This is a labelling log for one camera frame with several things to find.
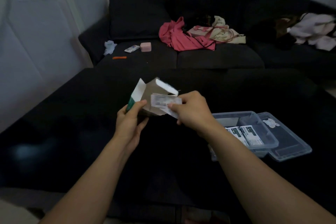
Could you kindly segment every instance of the person's right arm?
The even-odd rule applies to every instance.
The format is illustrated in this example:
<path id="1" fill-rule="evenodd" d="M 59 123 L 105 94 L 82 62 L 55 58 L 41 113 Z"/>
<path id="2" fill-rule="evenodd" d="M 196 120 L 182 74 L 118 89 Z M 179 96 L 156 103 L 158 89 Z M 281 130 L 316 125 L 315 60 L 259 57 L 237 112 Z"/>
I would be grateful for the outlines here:
<path id="1" fill-rule="evenodd" d="M 256 157 L 212 116 L 199 92 L 169 107 L 215 151 L 225 175 L 253 223 L 336 223 L 336 218 Z"/>

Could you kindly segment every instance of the person's left hand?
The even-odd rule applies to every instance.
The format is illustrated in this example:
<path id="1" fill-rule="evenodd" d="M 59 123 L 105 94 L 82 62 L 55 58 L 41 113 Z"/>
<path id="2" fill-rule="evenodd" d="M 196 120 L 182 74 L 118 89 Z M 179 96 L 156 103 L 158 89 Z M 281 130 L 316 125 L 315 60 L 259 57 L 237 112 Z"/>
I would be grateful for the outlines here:
<path id="1" fill-rule="evenodd" d="M 115 125 L 114 140 L 118 140 L 125 153 L 129 156 L 139 144 L 141 131 L 148 122 L 145 118 L 139 125 L 137 124 L 139 111 L 147 104 L 146 100 L 136 102 L 133 107 L 126 113 L 127 105 L 117 113 L 117 122 Z"/>

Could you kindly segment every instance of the pink box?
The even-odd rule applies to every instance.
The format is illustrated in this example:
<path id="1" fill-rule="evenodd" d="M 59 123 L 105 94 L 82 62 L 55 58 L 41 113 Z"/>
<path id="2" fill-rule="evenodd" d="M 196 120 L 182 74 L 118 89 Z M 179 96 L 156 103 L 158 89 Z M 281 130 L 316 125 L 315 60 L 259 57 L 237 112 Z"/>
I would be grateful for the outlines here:
<path id="1" fill-rule="evenodd" d="M 151 43 L 141 43 L 140 48 L 142 52 L 150 52 L 152 50 L 152 44 Z"/>

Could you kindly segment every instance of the orange strip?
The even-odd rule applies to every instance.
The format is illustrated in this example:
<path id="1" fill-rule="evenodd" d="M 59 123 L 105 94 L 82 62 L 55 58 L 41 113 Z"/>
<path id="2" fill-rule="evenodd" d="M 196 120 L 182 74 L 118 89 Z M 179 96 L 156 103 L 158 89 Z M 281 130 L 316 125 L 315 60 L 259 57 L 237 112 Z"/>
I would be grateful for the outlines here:
<path id="1" fill-rule="evenodd" d="M 127 57 L 126 56 L 124 56 L 124 57 L 113 57 L 112 59 L 127 59 Z"/>

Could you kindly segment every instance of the person's left arm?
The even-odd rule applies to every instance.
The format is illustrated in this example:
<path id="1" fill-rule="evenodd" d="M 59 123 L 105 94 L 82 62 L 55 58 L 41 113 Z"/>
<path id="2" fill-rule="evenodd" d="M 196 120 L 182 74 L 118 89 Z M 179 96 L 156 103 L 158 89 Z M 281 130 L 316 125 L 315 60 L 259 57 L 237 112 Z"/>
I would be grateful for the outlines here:
<path id="1" fill-rule="evenodd" d="M 136 102 L 126 113 L 119 112 L 115 134 L 104 150 L 69 192 L 46 214 L 40 224 L 103 223 L 119 176 L 139 144 L 148 118 L 137 125 L 137 115 L 146 100 Z"/>

